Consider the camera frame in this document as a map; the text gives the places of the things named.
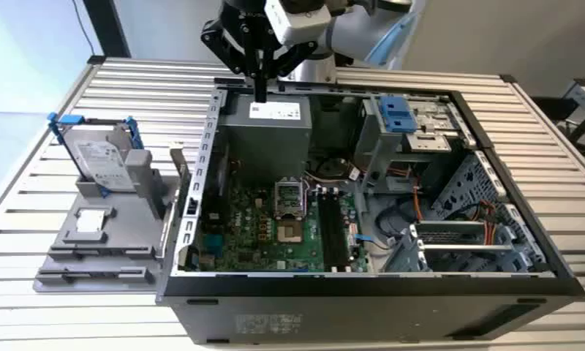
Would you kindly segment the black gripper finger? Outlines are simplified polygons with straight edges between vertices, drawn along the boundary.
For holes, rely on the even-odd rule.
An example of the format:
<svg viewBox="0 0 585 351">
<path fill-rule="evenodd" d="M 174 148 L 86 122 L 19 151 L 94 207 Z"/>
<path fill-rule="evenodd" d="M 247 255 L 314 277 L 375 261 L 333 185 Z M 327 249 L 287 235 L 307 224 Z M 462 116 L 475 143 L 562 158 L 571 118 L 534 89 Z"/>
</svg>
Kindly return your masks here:
<svg viewBox="0 0 585 351">
<path fill-rule="evenodd" d="M 277 58 L 274 58 L 275 47 L 263 48 L 262 63 L 259 68 L 259 101 L 266 101 L 266 85 L 270 79 L 286 76 L 301 62 L 317 50 L 315 41 L 302 42 L 293 45 Z"/>
<path fill-rule="evenodd" d="M 209 20 L 201 30 L 201 41 L 234 74 L 242 74 L 253 79 L 254 102 L 261 102 L 258 51 L 249 25 L 243 20 L 239 23 L 227 23 L 227 27 L 223 24 L 221 20 Z M 239 36 L 238 43 L 242 51 L 233 46 L 225 37 L 225 32 Z"/>
</svg>

